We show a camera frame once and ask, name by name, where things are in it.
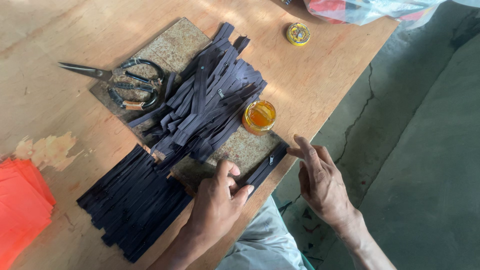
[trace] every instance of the orange paper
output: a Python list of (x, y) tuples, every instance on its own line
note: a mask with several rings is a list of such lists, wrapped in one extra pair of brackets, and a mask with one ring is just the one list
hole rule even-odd
[(7, 270), (51, 223), (55, 203), (30, 160), (7, 159), (0, 164), (0, 270)]

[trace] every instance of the plywood tabletop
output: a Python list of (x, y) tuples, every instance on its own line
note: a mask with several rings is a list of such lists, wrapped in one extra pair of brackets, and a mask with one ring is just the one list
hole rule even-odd
[[(88, 92), (94, 80), (56, 67), (64, 61), (112, 69), (184, 16), (209, 37), (226, 21), (235, 26), (232, 38), (252, 39), (241, 57), (268, 82), (261, 98), (275, 105), (274, 131), (292, 145), (295, 133), (313, 138), (397, 26), (386, 18), (364, 26), (329, 25), (309, 15), (300, 0), (289, 6), (279, 0), (6, 1), (0, 10), (0, 159), (16, 150), (36, 155), (57, 200), (52, 224), (12, 269), (145, 269), (186, 222), (192, 203), (135, 264), (116, 246), (103, 244), (104, 232), (75, 200), (137, 138)], [(303, 47), (284, 35), (294, 22), (312, 33)], [(51, 147), (51, 159), (38, 156), (45, 153), (41, 147)], [(190, 269), (217, 265), (294, 161), (282, 160), (232, 230)]]

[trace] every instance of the glue jar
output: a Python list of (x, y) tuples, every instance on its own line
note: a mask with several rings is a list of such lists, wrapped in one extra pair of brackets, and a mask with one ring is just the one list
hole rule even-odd
[(275, 124), (275, 108), (266, 100), (252, 102), (243, 114), (242, 123), (245, 129), (257, 136), (262, 136)]

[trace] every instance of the black scissor handle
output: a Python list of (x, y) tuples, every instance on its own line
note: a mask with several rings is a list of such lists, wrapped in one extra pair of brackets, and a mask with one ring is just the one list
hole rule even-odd
[(159, 86), (159, 85), (162, 84), (163, 79), (165, 78), (165, 72), (163, 71), (163, 69), (159, 65), (157, 65), (156, 63), (154, 63), (150, 60), (145, 60), (145, 59), (140, 59), (140, 58), (128, 59), (127, 61), (120, 64), (120, 68), (126, 69), (126, 68), (133, 67), (135, 65), (140, 65), (140, 64), (147, 64), (147, 65), (150, 65), (153, 68), (155, 68), (155, 70), (158, 74), (158, 79), (157, 80), (147, 79), (147, 78), (142, 77), (140, 75), (133, 74), (129, 71), (125, 71), (125, 75), (130, 77), (130, 78), (133, 78), (135, 80), (139, 80), (141, 82), (144, 82), (144, 83), (147, 83), (147, 84), (150, 84), (150, 85), (153, 85), (153, 86)]
[(153, 86), (149, 86), (149, 85), (134, 86), (133, 84), (129, 84), (129, 83), (115, 83), (113, 87), (128, 89), (128, 90), (136, 89), (136, 90), (141, 90), (148, 93), (153, 93), (155, 89)]
[[(110, 87), (108, 89), (108, 95), (113, 100), (113, 102), (115, 102), (117, 105), (119, 105), (122, 108), (126, 107), (126, 105), (123, 103), (124, 102), (123, 98), (113, 87)], [(156, 103), (157, 100), (158, 100), (158, 91), (154, 89), (153, 93), (150, 95), (150, 99), (146, 101), (145, 104), (142, 105), (142, 109), (145, 110), (146, 108), (152, 106), (153, 104)]]

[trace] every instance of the yellow tin lid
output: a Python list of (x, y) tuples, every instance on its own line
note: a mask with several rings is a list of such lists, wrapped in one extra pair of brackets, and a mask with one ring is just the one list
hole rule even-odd
[(310, 30), (301, 23), (294, 23), (288, 27), (287, 39), (295, 46), (303, 46), (310, 40)]

